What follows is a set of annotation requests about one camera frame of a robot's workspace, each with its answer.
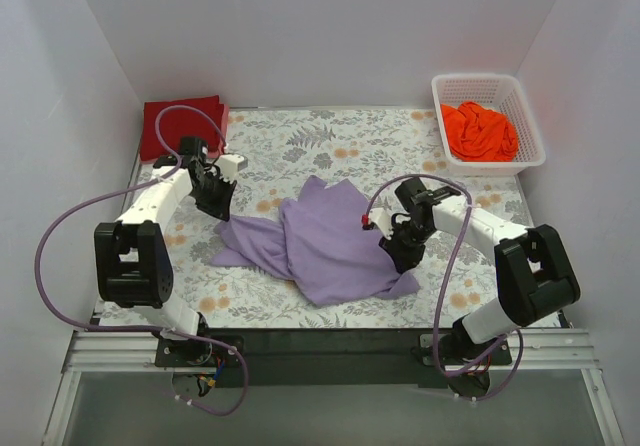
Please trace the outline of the purple t shirt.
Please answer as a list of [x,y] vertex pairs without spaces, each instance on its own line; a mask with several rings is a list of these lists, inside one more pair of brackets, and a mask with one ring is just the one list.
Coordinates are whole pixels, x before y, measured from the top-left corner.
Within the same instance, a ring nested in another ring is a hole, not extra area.
[[281,202],[278,220],[233,216],[219,223],[215,231],[224,249],[211,264],[257,267],[292,280],[316,306],[418,292],[412,273],[397,272],[379,247],[380,232],[362,229],[360,214],[367,204],[349,180],[328,185],[312,175],[297,198]]

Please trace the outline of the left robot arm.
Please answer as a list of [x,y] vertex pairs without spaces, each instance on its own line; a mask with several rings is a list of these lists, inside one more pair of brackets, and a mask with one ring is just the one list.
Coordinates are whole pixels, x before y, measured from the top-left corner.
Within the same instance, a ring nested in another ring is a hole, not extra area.
[[182,138],[177,152],[156,159],[151,185],[142,189],[129,209],[115,221],[99,224],[94,232],[101,299],[135,310],[164,337],[182,337],[178,353],[193,366],[211,358],[213,343],[199,332],[204,327],[202,316],[173,292],[174,272],[164,232],[187,197],[201,212],[229,220],[239,172],[248,164],[238,154],[222,154],[213,162],[207,155],[206,141]]

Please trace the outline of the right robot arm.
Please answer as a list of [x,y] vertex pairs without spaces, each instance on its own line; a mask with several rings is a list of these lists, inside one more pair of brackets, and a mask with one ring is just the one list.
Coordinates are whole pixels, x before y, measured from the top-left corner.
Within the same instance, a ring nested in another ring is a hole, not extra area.
[[494,299],[456,320],[445,335],[433,335],[431,356],[475,363],[504,335],[527,327],[581,297],[578,280],[559,233],[503,220],[475,208],[471,195],[453,181],[426,187],[422,175],[393,180],[403,210],[391,214],[369,206],[362,217],[365,229],[376,228],[380,247],[399,273],[422,261],[427,241],[437,232],[455,237],[479,251],[495,268]]

